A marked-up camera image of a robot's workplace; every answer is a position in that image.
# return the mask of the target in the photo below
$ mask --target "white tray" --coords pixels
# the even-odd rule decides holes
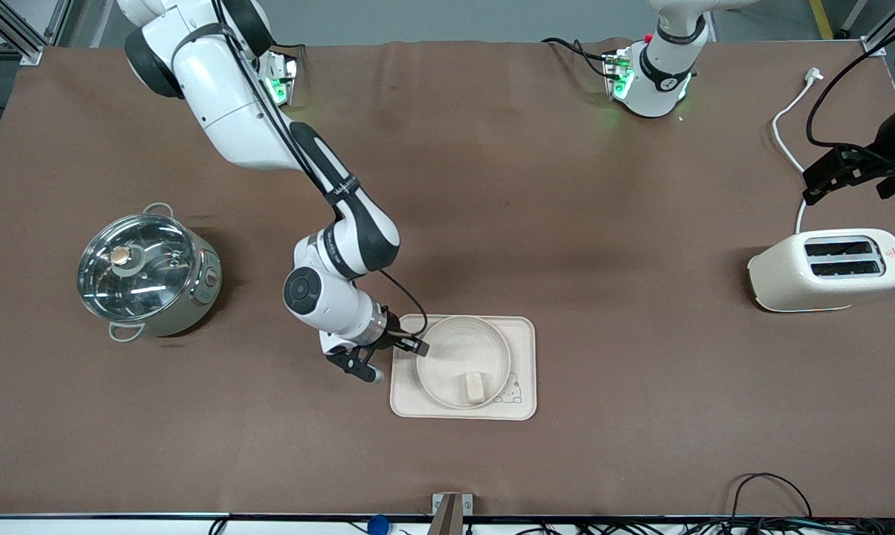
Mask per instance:
[[[391,410],[406,418],[462,418],[471,420],[529,420],[536,412],[536,331],[529,319],[518,316],[475,316],[495,326],[510,346],[510,376],[494,403],[480,409],[450,409],[434,401],[417,378],[413,353],[394,349],[391,362]],[[430,326],[447,315],[428,315]],[[423,325],[419,314],[400,318],[404,331]]]

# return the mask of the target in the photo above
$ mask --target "pot handle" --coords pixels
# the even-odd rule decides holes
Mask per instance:
[[[147,325],[145,325],[145,324],[121,325],[121,324],[115,324],[115,322],[111,322],[111,324],[108,325],[108,327],[107,327],[107,333],[111,335],[111,340],[114,340],[114,342],[121,342],[121,343],[134,342],[134,340],[136,340],[138,337],[140,337],[141,334],[143,334],[145,326],[147,326]],[[117,329],[118,328],[135,328],[135,329],[137,329],[137,331],[134,332],[134,334],[131,335],[130,338],[118,338],[117,337]]]
[[[173,219],[176,219],[175,217],[173,217],[173,207],[172,207],[172,206],[169,206],[169,204],[167,204],[167,203],[150,203],[150,204],[147,204],[147,207],[145,207],[143,213],[152,213],[152,211],[153,211],[154,209],[166,209],[166,211],[169,211],[169,217],[171,217],[171,218],[173,218]]]

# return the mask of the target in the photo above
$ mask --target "white toaster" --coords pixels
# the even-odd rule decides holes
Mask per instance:
[[[837,311],[895,288],[895,236],[877,228],[798,233],[750,259],[747,271],[769,311]]]

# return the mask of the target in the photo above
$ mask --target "pot control panel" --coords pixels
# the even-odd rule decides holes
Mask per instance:
[[[209,305],[219,294],[222,282],[223,270],[219,265],[219,257],[208,250],[200,250],[200,271],[189,291],[189,298],[201,307]]]

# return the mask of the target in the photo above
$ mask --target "lid knob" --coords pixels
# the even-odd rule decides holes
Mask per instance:
[[[111,251],[111,264],[124,265],[129,261],[131,261],[131,248],[120,246],[114,247]]]

